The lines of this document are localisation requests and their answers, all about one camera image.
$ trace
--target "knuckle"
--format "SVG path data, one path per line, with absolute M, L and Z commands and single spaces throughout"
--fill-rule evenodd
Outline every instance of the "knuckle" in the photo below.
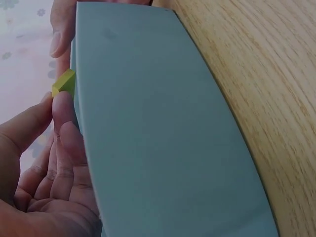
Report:
M 55 0 L 50 12 L 50 23 L 52 26 L 58 26 L 73 16 L 76 10 L 77 0 L 70 0 L 65 3 L 64 0 Z
M 87 184 L 75 184 L 74 186 L 78 189 L 93 190 L 93 186 L 91 183 L 90 184 L 89 183 L 87 183 Z
M 46 170 L 44 170 L 42 167 L 38 166 L 38 165 L 32 165 L 30 167 L 30 171 L 36 173 L 38 176 L 44 178 L 47 175 Z
M 4 131 L 0 130 L 1 146 L 6 147 L 8 151 L 12 151 L 15 156 L 20 157 L 22 150 Z
M 47 122 L 46 117 L 43 117 L 42 113 L 38 113 L 39 106 L 41 106 L 41 104 L 34 105 L 26 110 L 26 112 L 34 121 L 34 127 L 43 127 Z
M 56 178 L 57 172 L 54 169 L 49 169 L 46 174 L 46 178 L 50 181 L 54 181 Z
M 68 168 L 60 169 L 57 172 L 57 176 L 60 178 L 73 178 L 74 171 L 72 169 L 68 169 Z

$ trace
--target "floral tablecloth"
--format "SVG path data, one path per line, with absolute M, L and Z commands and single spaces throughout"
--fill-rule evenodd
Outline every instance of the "floral tablecloth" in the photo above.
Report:
M 0 123 L 38 103 L 55 81 L 49 56 L 53 0 L 0 0 Z M 52 126 L 21 157 L 21 172 L 42 151 Z

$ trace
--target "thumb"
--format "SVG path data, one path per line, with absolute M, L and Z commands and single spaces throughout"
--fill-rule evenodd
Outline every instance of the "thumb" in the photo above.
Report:
M 50 22 L 54 35 L 50 46 L 50 55 L 62 56 L 69 48 L 75 36 L 77 0 L 54 0 Z
M 20 176 L 20 156 L 52 119 L 52 97 L 0 124 L 0 199 L 12 204 Z

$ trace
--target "wood grain surface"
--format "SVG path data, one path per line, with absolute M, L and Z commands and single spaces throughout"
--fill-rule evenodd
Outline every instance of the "wood grain surface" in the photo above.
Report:
M 281 237 L 316 237 L 316 0 L 155 0 L 191 34 L 252 152 Z

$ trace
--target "finger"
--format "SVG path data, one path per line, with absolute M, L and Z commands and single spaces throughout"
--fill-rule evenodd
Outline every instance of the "finger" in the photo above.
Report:
M 20 156 L 51 121 L 51 95 L 0 125 L 0 199 L 13 204 L 20 177 Z
M 60 129 L 60 139 L 74 166 L 74 185 L 69 200 L 84 205 L 99 215 L 82 135 L 72 122 L 67 122 Z
M 52 96 L 48 93 L 41 103 L 28 108 L 0 125 L 0 142 L 7 149 L 1 156 L 14 152 L 18 157 L 41 135 L 52 119 Z
M 70 68 L 70 46 L 62 56 L 57 58 L 56 79 L 58 79 L 68 68 Z
M 75 36 L 76 3 L 77 0 L 54 0 L 50 13 L 54 31 L 50 55 L 54 58 L 66 52 Z
M 35 200 L 42 200 L 50 197 L 51 187 L 57 174 L 57 157 L 56 157 L 56 143 L 53 142 L 50 153 L 47 174 L 39 184 L 35 194 Z
M 30 200 L 47 174 L 49 154 L 54 138 L 51 134 L 44 150 L 38 158 L 35 159 L 32 166 L 21 176 L 17 190 L 14 195 L 14 204 L 21 210 L 26 211 Z
M 57 154 L 57 175 L 51 188 L 50 197 L 68 200 L 74 181 L 73 164 L 60 141 L 60 128 L 68 121 L 75 121 L 75 109 L 72 96 L 63 91 L 53 101 L 53 119 Z

